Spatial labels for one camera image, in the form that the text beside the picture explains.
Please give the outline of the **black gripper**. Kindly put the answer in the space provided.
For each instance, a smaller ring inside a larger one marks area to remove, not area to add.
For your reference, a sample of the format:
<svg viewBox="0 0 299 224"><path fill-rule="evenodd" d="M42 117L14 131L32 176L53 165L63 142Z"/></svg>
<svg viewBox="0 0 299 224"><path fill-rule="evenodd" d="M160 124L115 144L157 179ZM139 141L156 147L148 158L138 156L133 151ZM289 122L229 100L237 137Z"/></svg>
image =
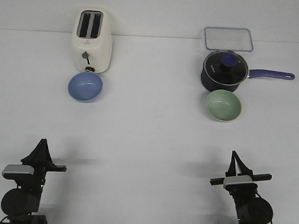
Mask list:
<svg viewBox="0 0 299 224"><path fill-rule="evenodd" d="M240 173L236 173L236 164L239 168ZM236 151L232 151L232 157L230 161L230 166L226 172L225 177L231 176L239 176L239 175L249 175L253 183L249 184L240 184L240 185L230 185L226 188L226 190L232 196L242 196L242 197L255 197L257 194L257 184L256 181L269 181L272 178L271 174L257 174L252 175L252 170L249 169L245 164L241 161ZM211 185L223 185L224 177L222 178L212 178L210 179Z"/></svg>
<svg viewBox="0 0 299 224"><path fill-rule="evenodd" d="M45 185L47 172L65 172L67 170L66 165L55 165L53 163L48 148L48 142L45 138L41 139L34 150L28 156L22 159L21 162L22 165L31 166L34 169L32 179L29 180L29 184L31 186Z"/></svg>

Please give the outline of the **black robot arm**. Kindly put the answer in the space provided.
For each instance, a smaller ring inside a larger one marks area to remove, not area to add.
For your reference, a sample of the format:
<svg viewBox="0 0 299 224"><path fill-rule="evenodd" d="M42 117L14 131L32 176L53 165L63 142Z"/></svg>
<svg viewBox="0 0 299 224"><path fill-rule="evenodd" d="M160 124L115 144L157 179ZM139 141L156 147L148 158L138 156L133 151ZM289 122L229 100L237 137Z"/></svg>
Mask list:
<svg viewBox="0 0 299 224"><path fill-rule="evenodd" d="M210 184L222 185L233 197L239 224L272 224L273 208L257 190L257 181L269 181L272 175L254 174L232 151L230 166L225 177L213 178Z"/></svg>
<svg viewBox="0 0 299 224"><path fill-rule="evenodd" d="M47 172L65 172L65 165L55 165L50 156L48 143L41 139L34 150L21 160L21 164L7 165L2 171L5 179L17 186L4 194L1 209L9 224L48 224L39 211Z"/></svg>

